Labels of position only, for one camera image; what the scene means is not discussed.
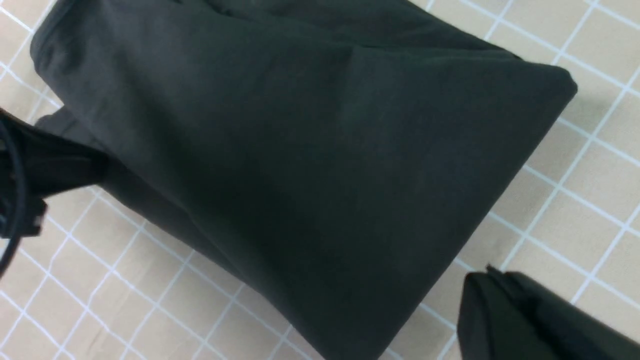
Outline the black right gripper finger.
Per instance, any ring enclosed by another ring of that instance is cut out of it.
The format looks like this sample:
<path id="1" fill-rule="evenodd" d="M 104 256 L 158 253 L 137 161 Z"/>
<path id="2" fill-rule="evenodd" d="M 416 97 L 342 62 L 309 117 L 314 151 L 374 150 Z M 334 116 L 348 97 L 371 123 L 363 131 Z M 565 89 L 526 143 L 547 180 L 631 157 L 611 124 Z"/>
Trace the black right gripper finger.
<path id="1" fill-rule="evenodd" d="M 521 272 L 466 274 L 457 320 L 464 360 L 637 360 L 638 342 Z"/>

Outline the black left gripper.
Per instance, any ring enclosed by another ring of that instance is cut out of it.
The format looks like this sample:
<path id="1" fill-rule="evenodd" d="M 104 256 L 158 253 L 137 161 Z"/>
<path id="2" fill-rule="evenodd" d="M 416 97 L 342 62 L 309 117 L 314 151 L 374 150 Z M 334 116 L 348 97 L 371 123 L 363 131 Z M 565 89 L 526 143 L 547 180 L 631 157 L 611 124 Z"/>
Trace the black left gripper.
<path id="1" fill-rule="evenodd" d="M 102 182 L 107 153 L 48 133 L 1 110 L 1 237 L 37 237 L 47 210 L 42 200 Z M 20 175 L 16 173 L 17 157 Z"/>

